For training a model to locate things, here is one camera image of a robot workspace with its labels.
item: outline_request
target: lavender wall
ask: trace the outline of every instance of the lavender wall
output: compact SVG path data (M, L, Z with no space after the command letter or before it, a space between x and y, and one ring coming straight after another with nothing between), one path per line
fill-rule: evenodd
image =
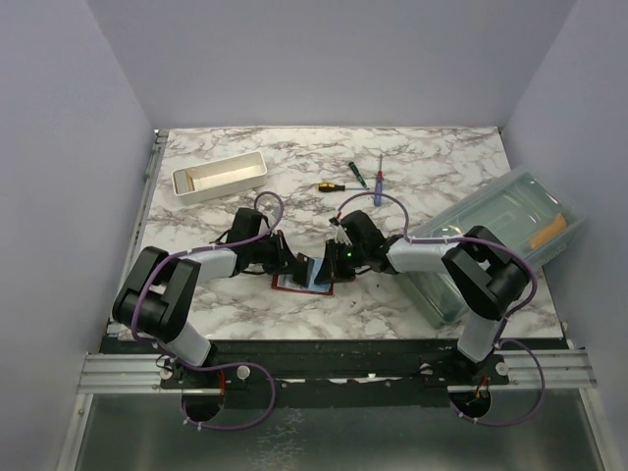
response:
M503 133L509 159L537 168L588 209L582 237L547 269L570 335L587 346L628 463L628 3L579 0Z
M0 468L51 469L152 130L82 0L0 6Z
M573 0L88 0L155 127L505 125Z

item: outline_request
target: metal floor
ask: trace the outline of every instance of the metal floor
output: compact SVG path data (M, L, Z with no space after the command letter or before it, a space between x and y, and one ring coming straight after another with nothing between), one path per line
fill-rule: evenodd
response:
M515 418L535 392L495 392L487 418ZM258 411L224 411L228 422ZM96 396L80 471L239 470L603 470L577 391L550 391L530 422L473 426L451 409L277 409L244 432L183 425L175 396Z

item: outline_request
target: screwdriver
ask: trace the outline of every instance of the screwdriver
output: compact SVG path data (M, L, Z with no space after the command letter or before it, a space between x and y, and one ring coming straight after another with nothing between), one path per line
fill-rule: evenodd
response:
M365 189L369 189L369 186L366 184L366 182L364 182L364 178L360 174L360 171L357 170L357 167L355 166L355 164L353 162L349 162L349 169L351 169L351 172L353 172L353 174L355 175L357 180L360 183L362 183L362 187L365 188Z
M380 154L380 170L375 177L375 197L373 198L373 204L375 206L382 206L382 191L384 191L384 174L382 173L382 159L384 155Z
M362 188L347 188L343 184L335 184L335 183L318 183L316 185L319 191L323 193L332 193L334 191L345 191L345 190L361 190Z

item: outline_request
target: black screwdriver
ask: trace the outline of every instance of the black screwdriver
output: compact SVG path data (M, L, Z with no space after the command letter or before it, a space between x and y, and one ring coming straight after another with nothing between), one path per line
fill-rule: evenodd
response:
M343 184L335 184L335 183L318 183L316 185L319 191L323 193L332 193L334 191L345 191L345 190L361 190L362 188L347 188Z
M360 174L360 171L357 170L357 167L355 166L355 164L353 162L349 162L349 169L351 169L351 172L353 172L353 174L355 175L357 180L360 183L362 183L362 187L364 187L364 189L369 189L368 184L366 184L366 182L364 182L364 178L362 177L362 174Z

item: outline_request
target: orange object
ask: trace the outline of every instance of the orange object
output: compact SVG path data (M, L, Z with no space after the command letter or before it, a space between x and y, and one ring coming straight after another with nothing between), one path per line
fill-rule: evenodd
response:
M540 247L544 243L552 240L565 229L567 229L567 221L562 213L558 213L556 219L554 219L549 226L542 228L534 237L530 239L530 248L534 250L535 248Z

